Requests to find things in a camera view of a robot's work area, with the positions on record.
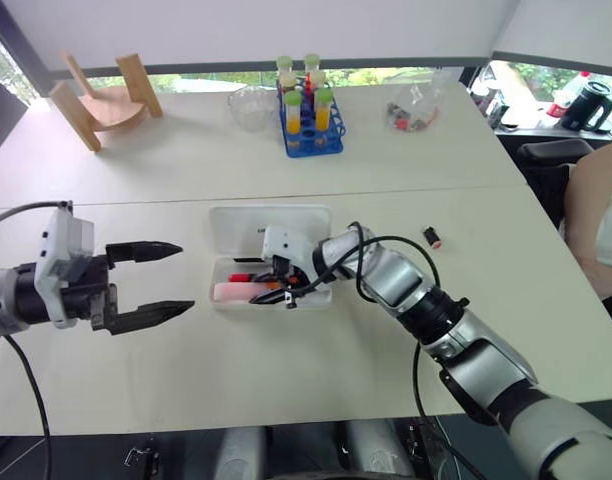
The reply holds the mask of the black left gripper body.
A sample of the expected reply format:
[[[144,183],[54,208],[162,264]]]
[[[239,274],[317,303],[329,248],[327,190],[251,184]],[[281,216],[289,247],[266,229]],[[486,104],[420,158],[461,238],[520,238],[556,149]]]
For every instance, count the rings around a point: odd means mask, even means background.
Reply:
[[[69,320],[88,320],[93,330],[118,333],[117,287],[109,281],[115,267],[107,255],[93,257],[80,278],[61,290]]]

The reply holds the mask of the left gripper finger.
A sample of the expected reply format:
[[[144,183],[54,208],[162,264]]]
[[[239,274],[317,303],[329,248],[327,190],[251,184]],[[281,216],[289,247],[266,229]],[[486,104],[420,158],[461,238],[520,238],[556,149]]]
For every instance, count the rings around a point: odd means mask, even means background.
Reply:
[[[105,329],[120,335],[161,325],[182,315],[195,305],[192,300],[161,301],[140,305],[131,312],[112,314],[105,319]]]
[[[114,266],[118,262],[144,263],[161,260],[181,253],[183,248],[163,241],[136,241],[107,244],[107,262]]]

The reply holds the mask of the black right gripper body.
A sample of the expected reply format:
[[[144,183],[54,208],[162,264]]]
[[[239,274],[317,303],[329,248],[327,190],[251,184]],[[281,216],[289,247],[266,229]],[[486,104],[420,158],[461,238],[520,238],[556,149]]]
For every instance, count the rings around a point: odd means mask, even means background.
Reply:
[[[286,258],[272,258],[272,273],[279,285],[273,293],[274,301],[296,301],[312,292],[308,276]]]

